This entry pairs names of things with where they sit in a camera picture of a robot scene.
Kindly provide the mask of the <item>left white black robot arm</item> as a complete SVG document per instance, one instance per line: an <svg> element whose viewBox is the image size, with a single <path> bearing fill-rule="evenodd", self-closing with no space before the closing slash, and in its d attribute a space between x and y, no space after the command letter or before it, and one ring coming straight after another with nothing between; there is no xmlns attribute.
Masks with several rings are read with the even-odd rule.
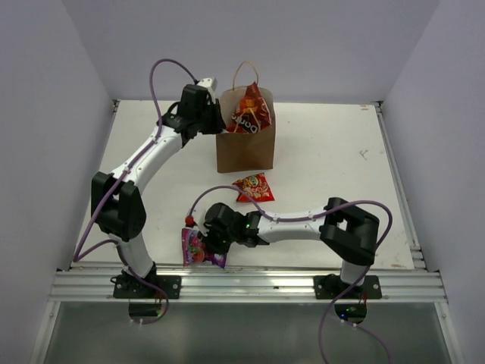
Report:
<svg viewBox="0 0 485 364"><path fill-rule="evenodd" d="M142 193L162 165L191 139L225 129L216 87L214 78L186 85L180 101L170 106L136 152L112 172L99 172L92 179L93 222L114 238L123 264L133 275L130 287L140 297L152 296L158 287L157 278L150 274L155 263L142 237L147 218Z"/></svg>

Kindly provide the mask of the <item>small red popcorn snack bag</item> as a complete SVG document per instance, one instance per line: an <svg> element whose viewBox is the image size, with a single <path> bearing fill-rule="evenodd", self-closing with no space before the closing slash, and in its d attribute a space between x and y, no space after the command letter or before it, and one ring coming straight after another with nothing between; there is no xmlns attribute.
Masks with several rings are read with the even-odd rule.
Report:
<svg viewBox="0 0 485 364"><path fill-rule="evenodd" d="M236 180L232 185L241 190L236 202L248 203L250 199L255 202L272 202L275 200L264 172Z"/></svg>

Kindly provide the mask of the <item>brown paper bag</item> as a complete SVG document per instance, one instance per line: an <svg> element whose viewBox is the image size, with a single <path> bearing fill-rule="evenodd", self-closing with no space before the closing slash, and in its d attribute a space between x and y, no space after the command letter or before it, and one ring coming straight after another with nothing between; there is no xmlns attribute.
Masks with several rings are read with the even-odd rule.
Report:
<svg viewBox="0 0 485 364"><path fill-rule="evenodd" d="M256 75L254 82L258 84L258 81L259 76ZM238 101L245 95L247 86L237 86L233 81L231 88L221 95L221 115L227 128L230 125L230 116ZM230 133L226 130L218 134L216 136L216 160L217 171L221 174L269 170L274 166L276 115L273 95L268 89L258 87L268 104L273 124L259 133Z"/></svg>

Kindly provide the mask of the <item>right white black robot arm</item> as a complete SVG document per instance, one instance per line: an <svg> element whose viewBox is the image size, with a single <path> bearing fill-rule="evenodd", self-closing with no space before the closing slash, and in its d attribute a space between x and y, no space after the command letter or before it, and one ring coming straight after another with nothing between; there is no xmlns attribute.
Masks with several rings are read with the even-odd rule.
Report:
<svg viewBox="0 0 485 364"><path fill-rule="evenodd" d="M333 197L303 214L252 211L242 214L214 204L202 220L199 237L211 253L228 253L233 243L252 248L285 240L319 240L342 259L339 292L356 297L365 288L365 274L374 264L380 220L344 199Z"/></svg>

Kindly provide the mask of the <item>red Doritos chip bag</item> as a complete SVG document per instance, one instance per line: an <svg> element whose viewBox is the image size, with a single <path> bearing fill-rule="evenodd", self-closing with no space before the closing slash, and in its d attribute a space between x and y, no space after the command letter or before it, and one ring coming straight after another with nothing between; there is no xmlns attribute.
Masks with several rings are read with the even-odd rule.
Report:
<svg viewBox="0 0 485 364"><path fill-rule="evenodd" d="M238 101L230 116L230 133L259 133L273 124L268 104L256 82L246 87L245 95Z"/></svg>

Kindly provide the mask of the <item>purple Fox's candy bag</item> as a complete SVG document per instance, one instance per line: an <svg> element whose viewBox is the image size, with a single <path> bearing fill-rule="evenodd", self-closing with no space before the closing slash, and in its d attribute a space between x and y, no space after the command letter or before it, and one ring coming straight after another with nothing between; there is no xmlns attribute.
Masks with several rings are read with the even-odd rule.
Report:
<svg viewBox="0 0 485 364"><path fill-rule="evenodd" d="M184 266L210 262L212 265L225 268L227 255L210 253L208 247L199 238L199 231L184 227L181 231L181 244Z"/></svg>

